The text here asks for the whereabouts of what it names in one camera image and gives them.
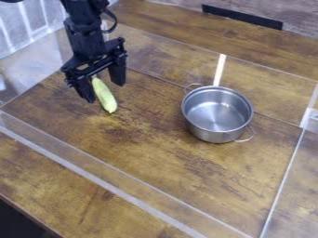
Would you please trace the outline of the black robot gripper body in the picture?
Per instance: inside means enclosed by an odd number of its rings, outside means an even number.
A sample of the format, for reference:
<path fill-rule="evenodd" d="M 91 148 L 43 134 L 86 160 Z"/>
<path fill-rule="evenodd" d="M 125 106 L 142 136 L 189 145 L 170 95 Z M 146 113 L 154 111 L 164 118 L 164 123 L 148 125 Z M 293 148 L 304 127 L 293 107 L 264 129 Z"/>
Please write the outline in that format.
<path fill-rule="evenodd" d="M 109 70 L 121 58 L 125 58 L 128 62 L 128 50 L 122 37 L 110 41 L 105 40 L 101 22 L 83 31 L 71 19 L 67 19 L 65 28 L 74 56 L 62 66 L 62 72 L 66 75 L 67 84 L 74 86 L 77 77 L 91 77 L 105 69 Z"/>

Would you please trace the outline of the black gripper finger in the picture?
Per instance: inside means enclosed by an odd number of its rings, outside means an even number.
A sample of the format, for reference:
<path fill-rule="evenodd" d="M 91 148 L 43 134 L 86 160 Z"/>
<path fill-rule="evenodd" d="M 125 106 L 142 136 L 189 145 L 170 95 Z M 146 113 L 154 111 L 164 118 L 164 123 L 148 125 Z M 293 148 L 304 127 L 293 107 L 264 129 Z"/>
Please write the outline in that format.
<path fill-rule="evenodd" d="M 126 73 L 128 73 L 128 62 L 125 58 L 121 58 L 109 68 L 109 73 L 111 76 L 111 81 L 118 86 L 125 86 L 126 84 Z"/>
<path fill-rule="evenodd" d="M 93 81 L 90 77 L 77 77 L 74 87 L 79 93 L 79 96 L 87 100 L 89 103 L 94 103 L 97 100 L 95 90 L 93 87 Z"/>

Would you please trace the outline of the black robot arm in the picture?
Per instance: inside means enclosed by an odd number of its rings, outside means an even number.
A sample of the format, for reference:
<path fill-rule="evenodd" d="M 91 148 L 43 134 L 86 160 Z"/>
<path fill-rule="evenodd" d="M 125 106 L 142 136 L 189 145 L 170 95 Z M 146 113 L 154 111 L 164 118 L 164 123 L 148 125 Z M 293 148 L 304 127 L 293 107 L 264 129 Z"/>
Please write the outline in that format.
<path fill-rule="evenodd" d="M 97 100 L 93 76 L 109 70 L 111 81 L 118 86 L 126 84 L 128 50 L 125 38 L 106 41 L 103 34 L 115 30 L 117 23 L 107 30 L 102 29 L 101 15 L 117 20 L 115 14 L 107 9 L 109 0 L 61 0 L 69 13 L 63 24 L 73 48 L 73 58 L 62 66 L 66 83 L 74 87 L 79 96 L 90 103 Z"/>

